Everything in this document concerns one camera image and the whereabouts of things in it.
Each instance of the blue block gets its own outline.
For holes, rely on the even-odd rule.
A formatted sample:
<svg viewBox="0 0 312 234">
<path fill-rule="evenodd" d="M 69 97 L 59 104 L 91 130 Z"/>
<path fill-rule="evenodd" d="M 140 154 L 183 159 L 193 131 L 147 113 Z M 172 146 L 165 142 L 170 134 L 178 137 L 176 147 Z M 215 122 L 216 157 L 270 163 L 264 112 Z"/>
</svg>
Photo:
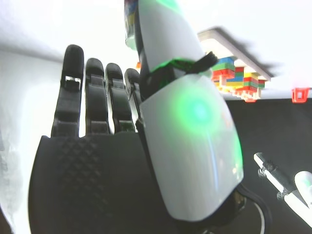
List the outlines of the blue block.
<svg viewBox="0 0 312 234">
<path fill-rule="evenodd" d="M 244 81 L 244 77 L 235 77 L 233 79 L 230 79 L 232 82 L 239 82 L 239 81 Z"/>
<path fill-rule="evenodd" d="M 234 65 L 234 61 L 233 59 L 231 59 L 231 57 L 220 58 L 218 63 L 224 63 L 224 62 L 228 62 Z"/>
</svg>

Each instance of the green block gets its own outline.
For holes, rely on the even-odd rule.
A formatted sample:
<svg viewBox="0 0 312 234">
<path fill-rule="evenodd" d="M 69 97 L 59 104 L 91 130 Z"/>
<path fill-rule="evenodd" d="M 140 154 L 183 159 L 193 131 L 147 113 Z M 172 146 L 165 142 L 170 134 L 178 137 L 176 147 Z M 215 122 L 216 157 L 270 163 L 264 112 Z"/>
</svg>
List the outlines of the green block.
<svg viewBox="0 0 312 234">
<path fill-rule="evenodd" d="M 244 82 L 244 86 L 252 86 L 254 88 L 258 88 L 258 84 L 254 82 Z"/>
<path fill-rule="evenodd" d="M 219 63 L 215 66 L 213 66 L 213 71 L 219 71 L 223 69 L 231 69 L 232 71 L 235 71 L 235 66 L 233 64 L 230 64 L 228 62 Z"/>
<path fill-rule="evenodd" d="M 243 72 L 236 72 L 235 76 L 236 77 L 244 77 L 244 73 Z"/>
</svg>

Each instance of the textured palm pad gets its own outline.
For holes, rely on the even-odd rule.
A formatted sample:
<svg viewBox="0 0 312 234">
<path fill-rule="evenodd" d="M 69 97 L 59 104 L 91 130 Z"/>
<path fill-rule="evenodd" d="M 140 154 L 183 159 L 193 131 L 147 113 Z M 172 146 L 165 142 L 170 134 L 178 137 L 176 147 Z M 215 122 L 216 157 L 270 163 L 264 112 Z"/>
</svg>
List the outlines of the textured palm pad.
<svg viewBox="0 0 312 234">
<path fill-rule="evenodd" d="M 176 234 L 137 133 L 41 138 L 32 234 Z"/>
</svg>

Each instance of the black robotic finger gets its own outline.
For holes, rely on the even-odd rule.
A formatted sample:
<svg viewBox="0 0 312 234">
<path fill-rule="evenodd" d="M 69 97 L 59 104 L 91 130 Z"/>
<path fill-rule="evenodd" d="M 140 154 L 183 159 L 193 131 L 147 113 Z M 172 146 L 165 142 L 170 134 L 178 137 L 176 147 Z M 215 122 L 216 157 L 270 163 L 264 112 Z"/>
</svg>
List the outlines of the black robotic finger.
<svg viewBox="0 0 312 234">
<path fill-rule="evenodd" d="M 137 70 L 129 68 L 125 73 L 126 92 L 132 112 L 132 122 L 135 124 L 140 117 L 140 104 L 142 103 L 140 87 L 140 74 Z"/>
<path fill-rule="evenodd" d="M 90 58 L 86 65 L 86 135 L 110 132 L 104 77 L 101 61 Z"/>
<path fill-rule="evenodd" d="M 112 107 L 114 133 L 133 132 L 135 128 L 120 67 L 109 63 L 105 69 L 105 79 L 108 105 Z"/>
<path fill-rule="evenodd" d="M 78 137 L 79 135 L 83 67 L 82 48 L 69 45 L 64 56 L 58 102 L 51 131 L 52 137 Z"/>
</svg>

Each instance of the white wall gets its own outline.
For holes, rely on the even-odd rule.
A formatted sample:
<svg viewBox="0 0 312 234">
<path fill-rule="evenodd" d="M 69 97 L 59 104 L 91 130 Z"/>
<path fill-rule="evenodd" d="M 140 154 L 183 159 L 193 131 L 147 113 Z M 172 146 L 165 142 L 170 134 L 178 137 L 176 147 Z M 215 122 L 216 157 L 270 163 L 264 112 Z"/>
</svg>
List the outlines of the white wall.
<svg viewBox="0 0 312 234">
<path fill-rule="evenodd" d="M 0 51 L 0 204 L 15 233 L 30 233 L 29 179 L 40 137 L 51 132 L 61 70 L 61 63 Z"/>
</svg>

